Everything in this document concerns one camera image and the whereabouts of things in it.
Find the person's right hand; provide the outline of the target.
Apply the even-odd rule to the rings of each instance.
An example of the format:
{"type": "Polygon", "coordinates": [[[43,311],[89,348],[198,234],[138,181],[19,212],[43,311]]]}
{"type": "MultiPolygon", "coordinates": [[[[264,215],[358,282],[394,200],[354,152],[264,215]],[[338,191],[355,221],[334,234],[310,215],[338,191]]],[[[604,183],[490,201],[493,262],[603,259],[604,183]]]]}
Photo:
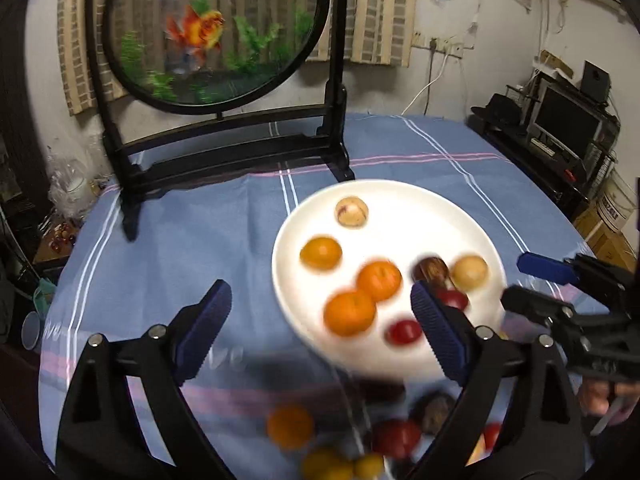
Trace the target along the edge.
{"type": "Polygon", "coordinates": [[[626,406],[610,420],[610,426],[615,426],[629,418],[639,401],[639,393],[638,382],[619,382],[611,388],[609,382],[584,378],[577,391],[577,400],[586,415],[602,417],[610,408],[609,398],[613,396],[625,398],[626,406]]]}

